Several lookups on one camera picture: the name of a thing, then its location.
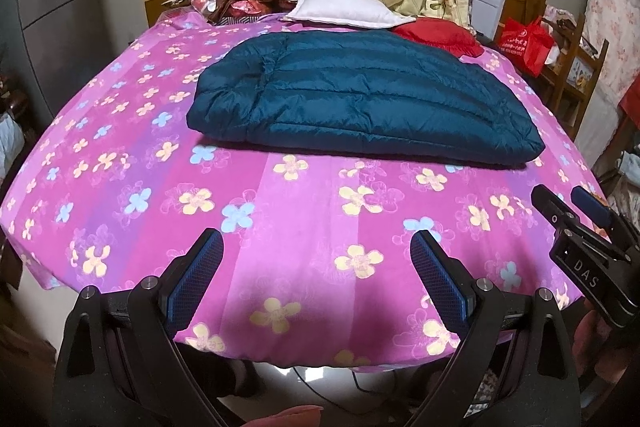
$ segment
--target floral quilt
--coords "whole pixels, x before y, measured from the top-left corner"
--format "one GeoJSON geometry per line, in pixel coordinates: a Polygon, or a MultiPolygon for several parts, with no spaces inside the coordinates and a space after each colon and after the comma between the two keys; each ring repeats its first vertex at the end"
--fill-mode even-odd
{"type": "Polygon", "coordinates": [[[538,126],[546,149],[521,170],[231,150],[188,129],[206,66],[259,34],[309,29],[277,18],[216,27],[185,12],[89,82],[0,207],[2,229],[39,283],[129,289],[215,227],[224,259],[176,340],[281,367],[418,365],[458,345],[411,264],[417,230],[501,289],[546,286],[560,307],[576,299],[548,257],[554,230],[530,192],[543,183],[568,201],[575,185],[599,189],[494,52],[463,61],[505,83],[538,126]]]}

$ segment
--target metal screw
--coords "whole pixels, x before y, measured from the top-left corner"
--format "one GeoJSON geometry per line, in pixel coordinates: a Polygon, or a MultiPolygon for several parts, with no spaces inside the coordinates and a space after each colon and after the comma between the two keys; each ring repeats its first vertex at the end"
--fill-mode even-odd
{"type": "Polygon", "coordinates": [[[145,290],[150,290],[151,288],[155,288],[156,285],[158,285],[158,277],[156,277],[155,275],[149,275],[142,280],[140,285],[145,290]]]}
{"type": "Polygon", "coordinates": [[[540,297],[542,297],[544,301],[550,301],[552,298],[554,298],[554,295],[553,293],[551,293],[551,290],[547,288],[540,288],[538,290],[538,295],[540,295],[540,297]]]}
{"type": "Polygon", "coordinates": [[[489,279],[482,277],[482,279],[478,279],[476,281],[476,286],[480,288],[483,292],[488,292],[491,288],[494,287],[494,283],[492,283],[489,279]]]}
{"type": "Polygon", "coordinates": [[[95,295],[95,289],[95,286],[86,286],[85,288],[82,288],[80,296],[83,299],[90,299],[95,295]]]}

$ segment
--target red gift bag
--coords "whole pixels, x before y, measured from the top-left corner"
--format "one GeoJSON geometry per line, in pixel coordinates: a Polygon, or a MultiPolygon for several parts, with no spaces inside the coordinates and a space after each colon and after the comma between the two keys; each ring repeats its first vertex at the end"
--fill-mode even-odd
{"type": "Polygon", "coordinates": [[[540,25],[542,17],[528,25],[508,19],[500,36],[498,47],[520,71],[538,76],[545,65],[546,56],[556,43],[540,25]]]}

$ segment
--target red pillow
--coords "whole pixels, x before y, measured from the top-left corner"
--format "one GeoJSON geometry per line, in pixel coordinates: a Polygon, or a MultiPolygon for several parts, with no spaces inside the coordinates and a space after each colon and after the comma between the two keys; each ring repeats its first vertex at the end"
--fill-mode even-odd
{"type": "Polygon", "coordinates": [[[469,31],[444,19],[418,17],[415,22],[396,26],[392,31],[410,41],[448,51],[457,58],[479,57],[484,53],[484,48],[469,31]]]}

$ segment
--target pink floral curtain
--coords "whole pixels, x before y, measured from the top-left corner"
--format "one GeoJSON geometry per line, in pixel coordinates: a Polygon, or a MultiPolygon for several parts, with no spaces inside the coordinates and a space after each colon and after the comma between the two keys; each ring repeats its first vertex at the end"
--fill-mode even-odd
{"type": "Polygon", "coordinates": [[[640,73],[640,0],[589,0],[584,35],[609,51],[575,143],[589,165],[605,150],[619,121],[618,103],[640,73]]]}

